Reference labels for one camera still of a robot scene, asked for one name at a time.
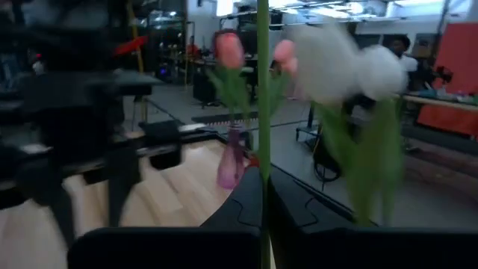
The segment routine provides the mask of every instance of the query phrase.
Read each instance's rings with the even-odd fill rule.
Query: concrete floor
[[[191,89],[184,89],[184,87],[157,87],[151,99],[184,123],[192,123],[191,117],[227,113],[225,108],[201,109],[198,102],[193,99]],[[303,143],[295,141],[295,129],[298,126],[305,126],[307,116],[308,103],[285,101],[282,104],[271,120],[273,126],[270,140],[271,160],[276,166],[320,190],[322,185],[314,174],[310,150]],[[150,111],[149,121],[151,122],[167,119],[170,117],[164,113]],[[131,118],[127,116],[126,125],[128,124],[131,127]],[[252,127],[256,128],[257,123],[253,123]],[[226,131],[225,126],[219,126],[217,129],[219,132]],[[255,137],[258,137],[258,131],[253,133]],[[299,140],[306,138],[305,134],[301,134]],[[456,152],[439,150],[445,155],[460,155]],[[462,158],[476,161],[475,158],[466,155]],[[397,193],[391,225],[478,230],[478,202],[474,197],[467,197],[469,194],[463,193],[464,189],[475,188],[475,182],[478,185],[478,179],[472,179],[457,172],[406,157],[406,177]],[[449,179],[449,181],[443,183],[443,179]],[[452,188],[451,185],[455,184],[461,185],[462,188],[458,190]],[[328,183],[324,193],[350,206],[344,179]],[[373,219],[380,223],[378,203],[376,209]]]

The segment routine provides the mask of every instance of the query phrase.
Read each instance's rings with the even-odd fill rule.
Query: white shirt
[[[35,64],[33,64],[33,70],[35,71],[35,74],[43,74],[45,72],[45,68],[43,67],[43,64],[40,61],[36,61]]]
[[[418,61],[405,55],[400,58],[400,64],[406,72],[415,72],[418,68]]]

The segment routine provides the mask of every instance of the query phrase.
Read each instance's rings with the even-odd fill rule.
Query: black clamp
[[[47,158],[38,158],[20,165],[16,186],[26,198],[48,206],[69,247],[75,240],[72,200],[62,186],[60,171]]]
[[[179,127],[175,120],[161,123],[140,123],[145,134],[145,145],[151,149],[149,163],[157,170],[180,165],[182,143]]]
[[[105,155],[103,173],[104,179],[108,179],[108,225],[117,227],[128,195],[141,181],[136,149],[124,146],[109,150]]]

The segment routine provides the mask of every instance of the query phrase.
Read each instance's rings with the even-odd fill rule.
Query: wooden table
[[[423,97],[417,94],[404,94],[401,96],[404,100],[419,104],[440,105],[448,108],[458,108],[465,111],[478,111],[478,105],[471,103],[457,102],[453,100],[438,99],[432,97]]]
[[[223,150],[217,140],[185,145],[184,162],[162,171],[142,159],[143,181],[128,198],[121,225],[199,226],[231,193],[216,184]],[[86,186],[81,176],[65,181],[73,199],[77,235],[105,225],[106,184]],[[66,248],[49,210],[29,200],[0,211],[0,268],[66,268]]]

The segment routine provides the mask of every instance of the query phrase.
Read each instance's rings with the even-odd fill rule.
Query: vase
[[[240,129],[236,125],[229,127],[229,142],[224,149],[217,168],[217,184],[225,189],[234,189],[244,174],[243,150],[240,142]]]

